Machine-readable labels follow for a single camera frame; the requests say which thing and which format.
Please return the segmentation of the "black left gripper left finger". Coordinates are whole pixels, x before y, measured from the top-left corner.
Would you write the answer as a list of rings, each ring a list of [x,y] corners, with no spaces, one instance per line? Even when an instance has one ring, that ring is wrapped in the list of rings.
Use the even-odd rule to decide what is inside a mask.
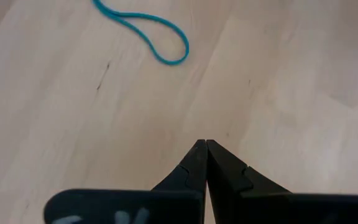
[[[70,189],[44,207],[45,223],[203,223],[206,141],[198,140],[151,190]]]

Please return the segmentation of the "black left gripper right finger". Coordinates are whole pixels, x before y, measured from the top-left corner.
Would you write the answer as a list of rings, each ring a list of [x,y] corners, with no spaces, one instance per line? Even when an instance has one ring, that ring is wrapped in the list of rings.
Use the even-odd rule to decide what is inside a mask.
[[[292,193],[208,140],[216,223],[358,223],[358,195]]]

